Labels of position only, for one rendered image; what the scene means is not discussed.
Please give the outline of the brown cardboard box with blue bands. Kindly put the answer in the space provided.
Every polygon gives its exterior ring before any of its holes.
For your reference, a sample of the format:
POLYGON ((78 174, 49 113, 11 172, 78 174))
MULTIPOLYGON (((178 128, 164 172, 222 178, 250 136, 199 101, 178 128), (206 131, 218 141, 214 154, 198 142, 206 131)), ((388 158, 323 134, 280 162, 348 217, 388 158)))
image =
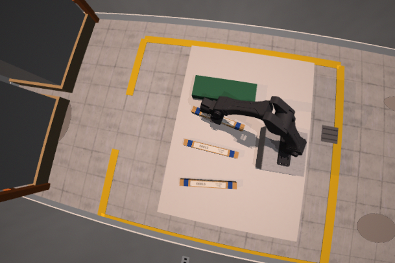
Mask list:
POLYGON ((216 153, 216 154, 221 154, 221 155, 226 155, 226 156, 229 156, 229 157, 234 157, 234 158, 238 158, 238 155, 239 155, 239 152, 235 152, 235 151, 232 151, 232 150, 227 150, 227 149, 224 149, 224 148, 219 148, 219 147, 208 145, 208 144, 204 144, 204 143, 198 143, 198 142, 187 140, 187 139, 184 139, 184 144, 183 145, 190 146, 190 147, 193 147, 193 148, 198 148, 198 149, 209 151, 209 152, 213 152, 213 153, 216 153))

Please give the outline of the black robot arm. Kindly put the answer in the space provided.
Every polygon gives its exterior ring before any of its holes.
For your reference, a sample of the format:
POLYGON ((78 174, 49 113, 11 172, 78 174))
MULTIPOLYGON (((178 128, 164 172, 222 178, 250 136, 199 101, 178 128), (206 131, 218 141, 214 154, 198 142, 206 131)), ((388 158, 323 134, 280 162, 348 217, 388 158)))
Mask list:
POLYGON ((278 165, 290 166, 291 156, 298 157, 304 152, 307 142, 296 129, 295 110, 280 97, 272 96, 270 100, 257 102, 228 97, 219 97, 217 101, 212 101, 204 97, 200 111, 211 114, 210 118, 214 120, 223 115, 244 115, 262 120, 269 132, 281 136, 278 165), (275 114, 272 113, 273 107, 275 114))

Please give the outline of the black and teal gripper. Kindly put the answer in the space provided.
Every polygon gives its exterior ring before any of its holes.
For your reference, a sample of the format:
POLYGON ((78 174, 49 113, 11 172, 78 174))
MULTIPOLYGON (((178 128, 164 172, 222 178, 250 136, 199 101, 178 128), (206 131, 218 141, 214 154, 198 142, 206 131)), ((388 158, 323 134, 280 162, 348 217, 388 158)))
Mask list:
POLYGON ((219 117, 219 118, 217 117, 216 120, 210 119, 210 122, 214 122, 215 124, 221 125, 221 122, 222 122, 222 120, 223 120, 223 117, 224 117, 224 116, 219 117))

